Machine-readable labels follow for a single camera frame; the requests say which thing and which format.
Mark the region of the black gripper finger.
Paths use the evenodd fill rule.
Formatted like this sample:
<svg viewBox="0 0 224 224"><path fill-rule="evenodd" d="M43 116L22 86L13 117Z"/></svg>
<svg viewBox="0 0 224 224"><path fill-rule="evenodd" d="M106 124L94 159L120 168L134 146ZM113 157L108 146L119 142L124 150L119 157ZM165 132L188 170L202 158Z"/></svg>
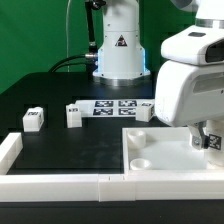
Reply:
<svg viewBox="0 0 224 224"><path fill-rule="evenodd" d="M198 122L193 126L192 144L198 149L207 149L209 144L209 137L204 133L204 123Z"/></svg>

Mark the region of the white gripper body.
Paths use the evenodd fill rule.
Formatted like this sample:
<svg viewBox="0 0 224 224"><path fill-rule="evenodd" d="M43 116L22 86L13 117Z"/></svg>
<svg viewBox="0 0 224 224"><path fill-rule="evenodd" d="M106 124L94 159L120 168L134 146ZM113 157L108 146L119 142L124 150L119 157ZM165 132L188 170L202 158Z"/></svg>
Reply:
<svg viewBox="0 0 224 224"><path fill-rule="evenodd" d="M155 114L174 127L223 118L224 64L165 62L157 77Z"/></svg>

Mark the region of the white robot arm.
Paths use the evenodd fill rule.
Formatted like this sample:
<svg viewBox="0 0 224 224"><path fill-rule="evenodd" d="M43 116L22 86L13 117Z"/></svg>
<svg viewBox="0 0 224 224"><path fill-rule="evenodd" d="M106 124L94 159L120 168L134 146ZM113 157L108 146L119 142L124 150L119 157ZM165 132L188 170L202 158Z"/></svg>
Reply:
<svg viewBox="0 0 224 224"><path fill-rule="evenodd" d="M208 120L224 118L224 0L170 0L196 14L195 24L164 40L156 83L155 114L173 127L186 126L192 145L212 146L204 133ZM140 44L139 0L85 0L103 10L101 47L90 39L97 63L93 79L108 85L131 85L150 75Z"/></svg>

